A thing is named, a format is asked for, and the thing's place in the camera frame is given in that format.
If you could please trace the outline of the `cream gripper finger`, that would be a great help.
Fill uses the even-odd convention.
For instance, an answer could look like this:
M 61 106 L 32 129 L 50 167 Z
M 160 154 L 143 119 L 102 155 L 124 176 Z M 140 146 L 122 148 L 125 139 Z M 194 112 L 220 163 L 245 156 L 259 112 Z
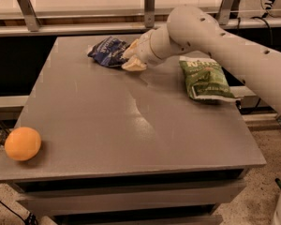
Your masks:
M 144 71 L 147 69 L 147 65 L 142 63 L 136 55 L 133 55 L 122 65 L 122 69 L 126 71 Z
M 124 51 L 123 53 L 123 57 L 125 59 L 129 59 L 130 57 L 132 57 L 133 55 L 136 54 L 136 50 L 137 50 L 137 45 L 138 45 L 139 40 L 135 39 L 130 46 Z

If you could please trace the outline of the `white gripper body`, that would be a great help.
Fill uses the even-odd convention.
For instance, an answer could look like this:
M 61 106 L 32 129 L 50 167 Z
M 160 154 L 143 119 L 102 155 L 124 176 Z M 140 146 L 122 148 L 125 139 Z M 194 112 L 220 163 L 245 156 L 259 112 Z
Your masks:
M 151 48 L 151 35 L 153 32 L 153 30 L 149 30 L 140 36 L 137 42 L 136 55 L 144 64 L 157 66 L 161 64 L 163 60 L 158 58 Z

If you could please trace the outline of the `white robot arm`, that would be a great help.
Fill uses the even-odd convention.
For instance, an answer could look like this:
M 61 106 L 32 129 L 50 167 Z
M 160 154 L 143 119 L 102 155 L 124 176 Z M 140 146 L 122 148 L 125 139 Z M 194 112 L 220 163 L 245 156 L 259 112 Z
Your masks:
M 223 30 L 197 7 L 176 7 L 165 25 L 132 42 L 123 69 L 141 71 L 193 51 L 210 55 L 281 117 L 281 52 Z

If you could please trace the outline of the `dark robot base foot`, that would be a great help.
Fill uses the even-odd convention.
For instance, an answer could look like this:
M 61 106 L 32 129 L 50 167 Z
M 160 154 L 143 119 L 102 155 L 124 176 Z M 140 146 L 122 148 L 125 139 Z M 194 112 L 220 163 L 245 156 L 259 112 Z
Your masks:
M 281 189 L 281 180 L 279 178 L 275 178 L 274 181 L 278 185 L 278 187 Z

